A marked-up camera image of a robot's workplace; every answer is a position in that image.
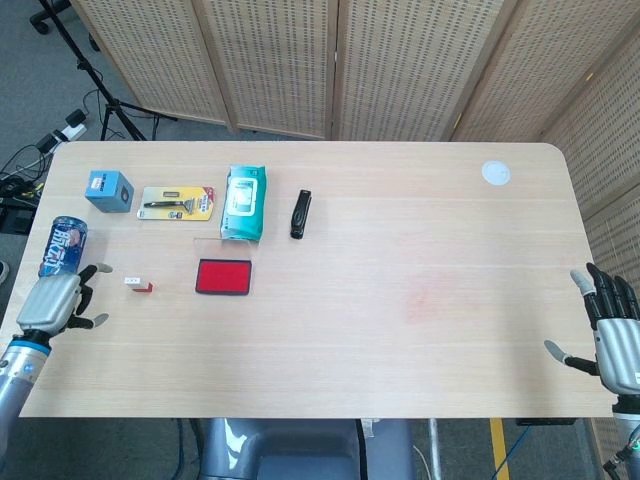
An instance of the small cardboard box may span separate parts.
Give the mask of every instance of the small cardboard box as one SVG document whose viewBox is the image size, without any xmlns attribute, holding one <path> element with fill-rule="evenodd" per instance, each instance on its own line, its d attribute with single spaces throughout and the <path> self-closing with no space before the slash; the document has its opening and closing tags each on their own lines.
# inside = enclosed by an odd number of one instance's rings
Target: small cardboard box
<svg viewBox="0 0 640 480">
<path fill-rule="evenodd" d="M 102 212 L 128 212 L 133 187 L 117 170 L 92 170 L 84 196 Z"/>
</svg>

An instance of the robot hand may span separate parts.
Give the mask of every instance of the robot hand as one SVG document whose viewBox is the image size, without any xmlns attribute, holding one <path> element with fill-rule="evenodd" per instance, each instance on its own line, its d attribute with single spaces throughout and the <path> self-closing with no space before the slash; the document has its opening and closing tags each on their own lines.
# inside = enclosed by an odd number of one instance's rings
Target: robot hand
<svg viewBox="0 0 640 480">
<path fill-rule="evenodd" d="M 611 278 L 594 264 L 587 264 L 593 284 L 577 270 L 571 278 L 580 289 L 593 330 L 596 361 L 574 357 L 546 340 L 549 353 L 559 362 L 589 375 L 618 395 L 613 406 L 624 447 L 604 465 L 610 478 L 619 478 L 616 467 L 627 462 L 631 480 L 640 479 L 640 307 L 633 288 L 621 277 Z"/>
<path fill-rule="evenodd" d="M 79 274 L 42 277 L 31 289 L 17 322 L 15 335 L 0 358 L 0 469 L 10 431 L 33 384 L 42 371 L 51 347 L 49 339 L 67 328 L 95 328 L 109 317 L 80 317 L 89 306 L 93 290 L 86 283 L 96 272 L 111 272 L 108 265 L 89 265 Z"/>
</svg>

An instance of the blue can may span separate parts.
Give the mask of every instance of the blue can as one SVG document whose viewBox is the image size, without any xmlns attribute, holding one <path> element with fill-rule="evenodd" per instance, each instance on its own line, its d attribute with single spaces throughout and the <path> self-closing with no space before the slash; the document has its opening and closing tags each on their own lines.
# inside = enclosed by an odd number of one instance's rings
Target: blue can
<svg viewBox="0 0 640 480">
<path fill-rule="evenodd" d="M 78 273 L 87 231 L 87 224 L 78 218 L 56 217 L 38 276 Z"/>
</svg>

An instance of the small red object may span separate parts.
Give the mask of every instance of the small red object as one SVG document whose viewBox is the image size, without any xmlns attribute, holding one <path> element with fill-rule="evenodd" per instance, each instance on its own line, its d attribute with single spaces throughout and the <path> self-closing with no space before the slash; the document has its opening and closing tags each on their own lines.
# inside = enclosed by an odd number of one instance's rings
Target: small red object
<svg viewBox="0 0 640 480">
<path fill-rule="evenodd" d="M 209 295 L 247 295 L 251 282 L 250 260 L 200 260 L 196 292 Z"/>
</svg>

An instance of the teal package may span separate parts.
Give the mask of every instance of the teal package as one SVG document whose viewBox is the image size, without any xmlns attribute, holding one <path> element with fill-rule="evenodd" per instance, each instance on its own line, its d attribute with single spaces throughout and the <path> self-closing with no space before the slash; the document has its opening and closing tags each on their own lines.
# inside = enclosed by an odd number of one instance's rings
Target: teal package
<svg viewBox="0 0 640 480">
<path fill-rule="evenodd" d="M 231 166 L 220 222 L 223 239 L 260 240 L 266 193 L 267 172 L 264 167 Z"/>
</svg>

